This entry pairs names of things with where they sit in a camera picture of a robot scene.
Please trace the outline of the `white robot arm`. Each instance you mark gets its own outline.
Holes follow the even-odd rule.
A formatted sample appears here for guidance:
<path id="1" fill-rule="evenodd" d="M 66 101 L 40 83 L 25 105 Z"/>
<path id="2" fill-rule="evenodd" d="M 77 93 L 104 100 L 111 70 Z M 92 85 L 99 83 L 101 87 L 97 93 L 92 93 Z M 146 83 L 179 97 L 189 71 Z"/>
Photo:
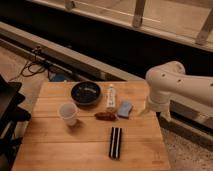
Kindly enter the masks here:
<path id="1" fill-rule="evenodd" d="M 146 81 L 150 87 L 146 107 L 152 111 L 166 111 L 172 93 L 213 107 L 213 77 L 186 75 L 183 64 L 178 61 L 150 68 Z"/>

